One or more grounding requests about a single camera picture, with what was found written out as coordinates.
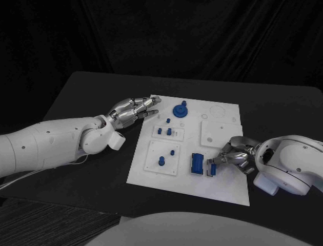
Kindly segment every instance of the floor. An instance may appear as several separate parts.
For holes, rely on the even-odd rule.
[[[0,245],[85,245],[119,220],[85,209],[7,199],[0,207]]]

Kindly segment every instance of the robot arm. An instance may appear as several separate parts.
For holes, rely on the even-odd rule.
[[[279,188],[305,195],[311,186],[323,192],[323,143],[301,136],[272,138],[263,143],[246,137],[230,138],[219,157],[210,164],[232,163],[245,174],[253,167],[243,168],[253,158],[259,170],[253,184],[271,195]]]
[[[0,177],[70,164],[99,153],[106,145],[118,150],[125,138],[115,130],[157,114],[157,110],[147,109],[160,101],[158,97],[128,98],[105,116],[44,121],[0,135]]]

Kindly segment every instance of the white panel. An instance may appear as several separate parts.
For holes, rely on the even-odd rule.
[[[155,173],[163,173],[175,176],[178,169],[180,145],[150,141],[148,155],[144,162],[144,170]],[[164,165],[158,165],[160,156],[164,157]]]
[[[155,126],[154,130],[152,130],[152,137],[155,138],[163,138],[167,140],[173,140],[173,141],[183,141],[183,137],[184,137],[184,129],[181,128],[171,128],[168,126],[163,127],[163,126]]]
[[[235,165],[219,166],[213,177],[207,177],[206,172],[203,175],[190,173],[191,153],[201,154],[206,160],[216,157],[220,151],[220,148],[200,145],[201,121],[232,124],[240,128],[239,106],[167,96],[160,96],[160,98],[163,99],[161,103],[152,106],[152,109],[158,110],[158,114],[147,117],[142,122],[126,183],[248,206],[246,175]],[[187,102],[188,114],[184,118],[177,118],[171,111],[183,100]],[[175,176],[144,170],[150,141],[174,143],[168,139],[160,140],[152,136],[155,126],[184,129],[183,141],[175,142],[181,149]],[[219,141],[229,141],[226,136],[220,136],[220,138]]]
[[[242,136],[242,126],[222,122],[201,121],[201,138],[203,146],[222,148],[233,136]]]

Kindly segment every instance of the robotic hand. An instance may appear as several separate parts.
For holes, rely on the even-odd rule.
[[[0,177],[73,164],[82,156],[99,153],[106,145],[118,150],[125,138],[115,130],[157,114],[158,110],[147,110],[160,102],[158,97],[128,98],[106,115],[44,121],[0,135]]]
[[[323,192],[323,142],[289,135],[263,143],[236,136],[226,143],[219,156],[207,160],[207,173],[213,165],[230,163],[245,174],[259,170],[253,184],[271,195],[279,188],[305,195],[311,186]]]

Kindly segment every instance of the table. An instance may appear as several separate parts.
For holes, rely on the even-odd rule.
[[[259,141],[291,134],[323,141],[323,94],[314,87],[75,72],[44,120],[105,114],[119,100],[150,94],[239,104],[243,135]],[[253,186],[253,172],[246,207],[126,184],[141,124],[138,120],[119,130],[126,138],[119,151],[106,147],[82,165],[31,175],[2,189],[0,196],[126,217],[174,211],[220,215],[323,245],[323,194],[314,187],[305,196],[279,190],[272,197]]]

